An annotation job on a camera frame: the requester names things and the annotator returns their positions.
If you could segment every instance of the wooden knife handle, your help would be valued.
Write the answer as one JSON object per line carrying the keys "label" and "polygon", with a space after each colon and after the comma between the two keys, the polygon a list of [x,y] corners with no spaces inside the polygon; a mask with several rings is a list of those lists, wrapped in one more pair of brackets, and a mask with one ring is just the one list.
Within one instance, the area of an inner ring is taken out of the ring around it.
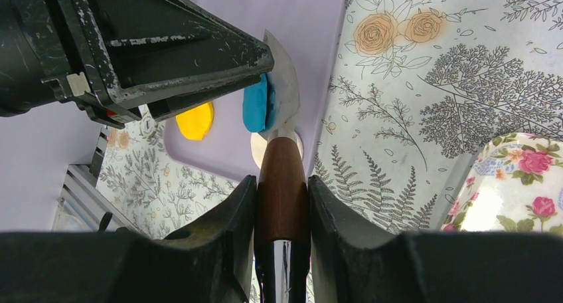
{"label": "wooden knife handle", "polygon": [[311,247],[309,196],[297,144],[286,137],[268,143],[258,184],[254,248],[275,240]]}

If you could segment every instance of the white round object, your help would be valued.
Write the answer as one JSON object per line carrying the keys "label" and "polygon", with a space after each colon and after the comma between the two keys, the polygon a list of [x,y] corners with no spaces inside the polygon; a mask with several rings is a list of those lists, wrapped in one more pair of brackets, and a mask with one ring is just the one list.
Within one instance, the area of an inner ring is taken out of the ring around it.
{"label": "white round object", "polygon": [[149,114],[148,112],[145,113],[145,115],[143,116],[143,119],[141,119],[141,122],[139,123],[139,125],[141,127],[140,132],[141,132],[141,136],[143,136],[143,138],[151,137],[158,130],[158,123],[153,119],[151,114]]}
{"label": "white round object", "polygon": [[[297,148],[299,149],[299,155],[301,156],[301,160],[303,160],[303,142],[301,142],[301,138],[296,132],[293,133],[295,134],[295,138],[297,139]],[[264,159],[267,145],[268,141],[266,141],[257,132],[250,134],[250,150],[252,151],[252,158],[258,166],[258,169],[262,167],[262,160]]]}

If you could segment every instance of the knife blade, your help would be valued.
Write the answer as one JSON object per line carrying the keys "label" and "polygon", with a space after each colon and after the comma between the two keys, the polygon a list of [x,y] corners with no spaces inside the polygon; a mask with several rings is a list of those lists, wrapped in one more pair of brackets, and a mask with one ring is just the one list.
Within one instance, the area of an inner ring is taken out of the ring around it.
{"label": "knife blade", "polygon": [[275,62],[274,69],[266,75],[274,91],[274,99],[269,103],[272,108],[266,116],[266,124],[271,126],[259,134],[266,140],[288,137],[296,141],[293,131],[301,107],[297,73],[287,51],[268,30],[264,32],[264,43],[269,46]]}

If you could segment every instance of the black plastic part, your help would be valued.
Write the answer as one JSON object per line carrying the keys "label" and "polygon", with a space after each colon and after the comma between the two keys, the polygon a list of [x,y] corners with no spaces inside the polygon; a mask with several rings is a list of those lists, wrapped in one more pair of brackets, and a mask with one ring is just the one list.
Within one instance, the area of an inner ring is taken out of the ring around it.
{"label": "black plastic part", "polygon": [[100,226],[98,227],[98,232],[104,232],[110,225],[110,222],[112,222],[113,217],[114,214],[111,212],[104,213],[102,220],[100,220]]}
{"label": "black plastic part", "polygon": [[[2,116],[74,101],[122,128],[142,104],[163,120],[274,67],[264,43],[188,0],[0,1],[0,56],[10,58],[0,62]],[[71,85],[79,74],[87,82]]]}
{"label": "black plastic part", "polygon": [[397,237],[309,178],[315,301],[560,302],[563,239],[542,233]]}
{"label": "black plastic part", "polygon": [[152,241],[114,233],[0,234],[0,302],[248,302],[256,178]]}
{"label": "black plastic part", "polygon": [[44,72],[12,0],[0,0],[0,116],[9,117],[54,102],[41,83]]}

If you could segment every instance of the knife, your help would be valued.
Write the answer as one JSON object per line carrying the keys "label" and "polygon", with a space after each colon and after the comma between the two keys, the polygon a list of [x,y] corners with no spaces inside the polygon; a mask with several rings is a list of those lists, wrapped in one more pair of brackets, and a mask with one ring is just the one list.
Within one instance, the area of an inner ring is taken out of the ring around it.
{"label": "knife", "polygon": [[282,44],[266,31],[264,42],[274,57],[268,73],[274,102],[267,118],[272,126],[260,135],[268,145],[260,168],[254,224],[256,276],[260,300],[305,302],[311,255],[309,197],[295,126],[299,118],[297,73]]}

